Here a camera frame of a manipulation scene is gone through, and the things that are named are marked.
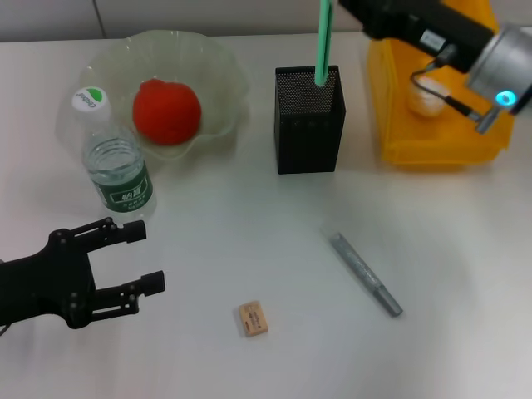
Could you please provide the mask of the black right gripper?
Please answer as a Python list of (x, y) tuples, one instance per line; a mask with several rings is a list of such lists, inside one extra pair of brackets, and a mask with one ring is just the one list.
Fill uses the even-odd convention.
[(452, 46), (446, 64), (464, 74), (495, 37), (493, 30), (439, 1), (338, 2), (373, 39), (397, 39), (433, 57)]

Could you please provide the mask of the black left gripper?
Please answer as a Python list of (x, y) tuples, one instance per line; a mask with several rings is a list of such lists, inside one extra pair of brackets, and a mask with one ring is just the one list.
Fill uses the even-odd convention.
[(107, 217), (49, 235), (36, 254), (1, 264), (1, 325), (55, 315), (72, 329), (139, 312), (139, 297), (165, 291), (162, 271), (109, 288), (96, 287), (88, 254), (146, 239), (143, 220), (117, 225)]

